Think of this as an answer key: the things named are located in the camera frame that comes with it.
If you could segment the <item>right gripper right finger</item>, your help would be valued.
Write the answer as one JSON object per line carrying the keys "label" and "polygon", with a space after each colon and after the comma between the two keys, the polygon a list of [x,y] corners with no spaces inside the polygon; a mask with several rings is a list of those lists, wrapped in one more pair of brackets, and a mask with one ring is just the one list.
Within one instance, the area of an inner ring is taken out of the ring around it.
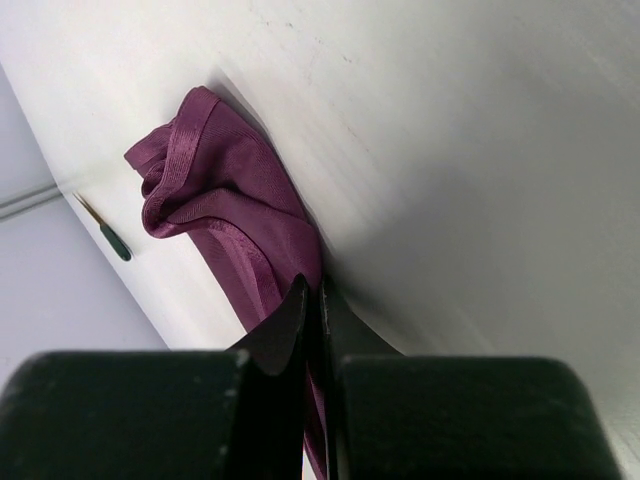
{"label": "right gripper right finger", "polygon": [[590,394],[543,357],[409,356],[325,279],[332,479],[616,479]]}

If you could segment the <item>purple cloth napkin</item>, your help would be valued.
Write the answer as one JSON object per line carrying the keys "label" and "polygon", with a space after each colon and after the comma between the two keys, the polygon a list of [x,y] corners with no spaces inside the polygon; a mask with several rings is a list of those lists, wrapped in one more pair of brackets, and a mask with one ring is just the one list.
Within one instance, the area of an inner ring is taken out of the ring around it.
{"label": "purple cloth napkin", "polygon": [[253,453],[237,477],[285,479],[305,453],[329,475],[324,352],[316,306],[320,238],[268,142],[205,87],[126,152],[142,179],[146,232],[187,235],[245,334],[228,351],[238,439]]}

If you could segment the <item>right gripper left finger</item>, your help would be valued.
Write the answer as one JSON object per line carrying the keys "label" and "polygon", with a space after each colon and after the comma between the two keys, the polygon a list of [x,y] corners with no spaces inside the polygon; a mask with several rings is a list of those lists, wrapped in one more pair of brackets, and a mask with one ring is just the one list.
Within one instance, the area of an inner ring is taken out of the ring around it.
{"label": "right gripper left finger", "polygon": [[225,351],[47,352],[1,396],[5,479],[297,479],[304,324],[297,277]]}

